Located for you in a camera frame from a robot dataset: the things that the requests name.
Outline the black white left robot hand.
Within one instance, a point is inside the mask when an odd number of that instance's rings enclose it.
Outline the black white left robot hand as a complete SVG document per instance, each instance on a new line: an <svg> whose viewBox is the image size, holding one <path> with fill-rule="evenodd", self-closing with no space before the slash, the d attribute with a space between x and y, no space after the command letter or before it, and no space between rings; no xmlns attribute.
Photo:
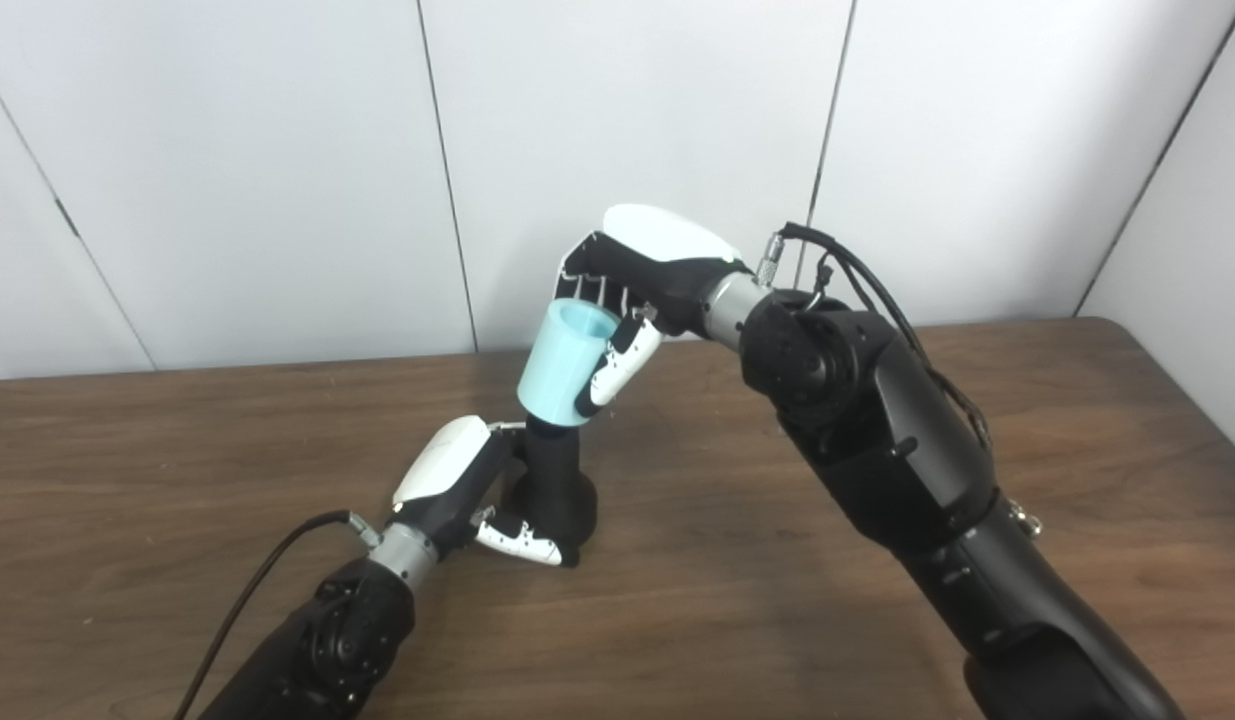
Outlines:
<svg viewBox="0 0 1235 720"><path fill-rule="evenodd" d="M467 415L430 438L396 492L371 559L412 584L456 550L480 543L576 568L597 529L597 489L580 471L580 433L536 416Z"/></svg>

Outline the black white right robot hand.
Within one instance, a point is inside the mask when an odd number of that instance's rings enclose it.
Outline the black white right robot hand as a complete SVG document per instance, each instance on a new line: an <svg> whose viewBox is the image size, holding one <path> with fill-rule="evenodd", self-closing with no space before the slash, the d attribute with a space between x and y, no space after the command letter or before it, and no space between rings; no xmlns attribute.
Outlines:
<svg viewBox="0 0 1235 720"><path fill-rule="evenodd" d="M718 233L661 207L620 204L559 261L553 296L618 316L616 331L573 401L589 419L667 337L695 333L737 352L764 290L740 251Z"/></svg>

